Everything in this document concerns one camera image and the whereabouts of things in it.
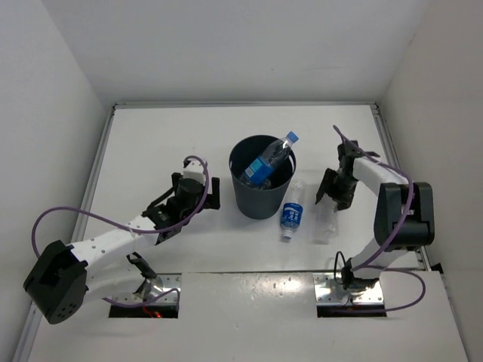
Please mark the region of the clear unlabelled plastic bottle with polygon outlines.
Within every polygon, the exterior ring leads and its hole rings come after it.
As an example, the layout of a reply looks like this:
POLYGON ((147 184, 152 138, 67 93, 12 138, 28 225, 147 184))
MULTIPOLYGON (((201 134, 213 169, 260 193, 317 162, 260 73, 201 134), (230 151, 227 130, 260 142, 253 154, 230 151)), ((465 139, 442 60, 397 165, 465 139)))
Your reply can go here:
POLYGON ((314 210, 313 241, 315 244, 329 244, 337 233, 337 209, 317 205, 314 210))

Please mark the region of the blue cap water bottle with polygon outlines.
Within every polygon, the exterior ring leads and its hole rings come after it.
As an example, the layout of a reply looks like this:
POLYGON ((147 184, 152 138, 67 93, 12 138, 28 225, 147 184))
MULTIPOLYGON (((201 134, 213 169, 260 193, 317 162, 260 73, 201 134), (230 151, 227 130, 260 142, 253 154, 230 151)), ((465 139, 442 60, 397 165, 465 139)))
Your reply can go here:
POLYGON ((270 143, 241 173, 238 180, 252 189, 270 189, 269 178, 288 158, 298 139, 298 135, 290 131, 285 137, 270 143))

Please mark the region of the white cap blue label bottle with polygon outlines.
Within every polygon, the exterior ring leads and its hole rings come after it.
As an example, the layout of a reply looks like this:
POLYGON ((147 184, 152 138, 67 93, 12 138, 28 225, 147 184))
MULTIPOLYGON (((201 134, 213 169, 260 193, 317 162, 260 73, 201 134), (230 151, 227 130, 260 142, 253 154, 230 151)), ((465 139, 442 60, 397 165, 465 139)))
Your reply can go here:
POLYGON ((304 210, 305 190, 305 183, 302 180, 295 180, 287 190, 280 218, 281 239, 283 241, 290 241, 300 227, 304 210))

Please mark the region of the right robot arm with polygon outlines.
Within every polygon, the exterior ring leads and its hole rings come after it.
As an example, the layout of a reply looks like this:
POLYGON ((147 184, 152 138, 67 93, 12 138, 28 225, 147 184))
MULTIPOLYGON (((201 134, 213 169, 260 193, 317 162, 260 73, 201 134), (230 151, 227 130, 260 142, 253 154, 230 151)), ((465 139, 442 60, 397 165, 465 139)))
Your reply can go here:
POLYGON ((397 259, 434 241, 433 192, 430 184, 414 182, 379 161, 377 153, 364 152, 356 141, 344 140, 337 154, 339 166, 325 171, 316 203, 326 202, 332 213, 347 210, 359 183, 377 196, 374 236, 360 253, 343 260, 337 279, 346 290, 363 290, 397 259))

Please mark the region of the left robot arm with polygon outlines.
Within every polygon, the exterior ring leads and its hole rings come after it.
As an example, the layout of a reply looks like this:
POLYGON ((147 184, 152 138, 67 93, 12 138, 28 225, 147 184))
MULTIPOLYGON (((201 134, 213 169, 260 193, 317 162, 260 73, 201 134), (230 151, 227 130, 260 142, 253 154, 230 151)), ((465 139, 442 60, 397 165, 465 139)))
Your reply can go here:
POLYGON ((37 252, 37 262, 23 288, 49 324, 71 317, 92 291, 88 278, 121 257, 134 256, 131 264, 145 279, 154 274, 139 251, 178 235, 197 213, 220 208, 220 180, 203 175, 173 173, 172 187, 128 224, 110 221, 113 230, 87 241, 50 243, 37 252))

